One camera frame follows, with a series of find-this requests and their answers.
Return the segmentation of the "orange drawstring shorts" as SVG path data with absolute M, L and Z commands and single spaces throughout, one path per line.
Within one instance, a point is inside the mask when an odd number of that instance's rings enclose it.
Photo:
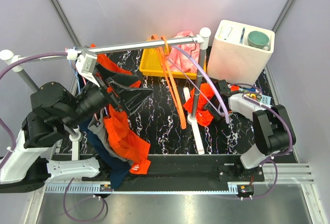
M 218 115 L 217 112 L 215 112 L 215 114 L 217 115 L 216 117 L 209 111 L 207 110 L 205 107 L 207 104 L 209 104 L 209 102 L 206 100 L 206 98 L 208 100 L 211 100 L 215 94 L 211 88 L 211 86 L 208 83 L 202 83 L 200 90 L 202 91 L 202 93 L 205 95 L 203 96 L 202 94 L 200 94 L 199 96 L 199 100 L 198 100 L 198 104 L 197 104 L 197 110 L 196 110 L 196 120 L 198 122 L 198 124 L 200 126 L 209 126 L 211 124 L 212 121 L 215 120 L 221 120 L 222 117 Z M 189 95 L 193 95 L 194 96 L 194 91 L 195 88 L 193 88 Z M 192 107 L 193 107 L 193 96 L 190 97 L 185 104 L 183 105 L 183 108 L 189 112 L 192 113 Z

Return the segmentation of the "orange clothes hanger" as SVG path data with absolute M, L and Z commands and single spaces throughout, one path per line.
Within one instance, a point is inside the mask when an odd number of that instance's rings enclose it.
M 172 96 L 173 103 L 174 103 L 177 113 L 179 115 L 181 128 L 184 130 L 187 127 L 187 122 L 186 122 L 185 114 L 183 111 L 183 105 L 180 100 L 177 85 L 175 83 L 172 71 L 171 71 L 170 66 L 168 65 L 168 61 L 167 61 L 167 56 L 170 54 L 170 48 L 169 48 L 166 38 L 164 36 L 161 36 L 160 38 L 164 42 L 164 45 L 156 47 L 156 53 L 157 53 L 157 56 L 160 61 L 163 75 L 166 79 L 167 86 L 169 88 L 169 92 Z

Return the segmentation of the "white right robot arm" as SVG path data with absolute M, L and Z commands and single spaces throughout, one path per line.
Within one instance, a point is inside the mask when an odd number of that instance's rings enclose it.
M 263 103 L 262 90 L 252 85 L 230 84 L 225 80 L 215 81 L 213 85 L 227 111 L 253 122 L 254 144 L 240 155 L 234 168 L 238 180 L 247 180 L 253 174 L 252 169 L 290 153 L 296 137 L 284 106 Z

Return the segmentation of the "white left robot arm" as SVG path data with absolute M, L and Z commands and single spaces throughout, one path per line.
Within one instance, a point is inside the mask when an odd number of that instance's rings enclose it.
M 1 192 L 28 193 L 55 180 L 81 178 L 107 180 L 111 168 L 100 157 L 76 161 L 53 161 L 42 153 L 102 108 L 132 115 L 153 93 L 151 88 L 135 87 L 135 75 L 116 73 L 97 65 L 95 82 L 87 82 L 81 93 L 72 95 L 58 82 L 49 82 L 30 97 L 32 111 L 22 123 L 16 147 L 2 158 Z

